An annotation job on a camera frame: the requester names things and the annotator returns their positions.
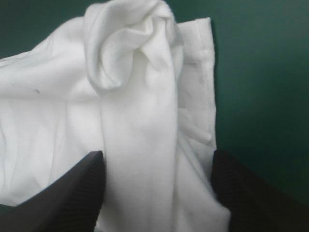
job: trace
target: white t-shirt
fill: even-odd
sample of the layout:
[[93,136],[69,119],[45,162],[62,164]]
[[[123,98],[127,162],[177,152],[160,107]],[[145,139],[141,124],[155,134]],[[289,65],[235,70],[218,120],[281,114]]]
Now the white t-shirt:
[[0,203],[17,205],[102,150],[105,232],[225,232],[212,192],[210,19],[112,0],[0,60]]

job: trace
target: white fabric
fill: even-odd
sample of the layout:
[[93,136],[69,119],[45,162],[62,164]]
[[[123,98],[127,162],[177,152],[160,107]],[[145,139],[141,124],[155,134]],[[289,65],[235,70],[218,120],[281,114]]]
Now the white fabric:
[[105,232],[225,232],[210,20],[160,0],[112,0],[0,60],[0,203],[16,205],[102,150]]

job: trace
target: green background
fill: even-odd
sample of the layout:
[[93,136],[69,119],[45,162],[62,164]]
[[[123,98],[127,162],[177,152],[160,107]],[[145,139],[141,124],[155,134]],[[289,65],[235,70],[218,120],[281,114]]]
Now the green background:
[[[0,57],[28,51],[93,0],[0,0]],[[211,17],[217,145],[309,204],[309,1],[169,0]]]

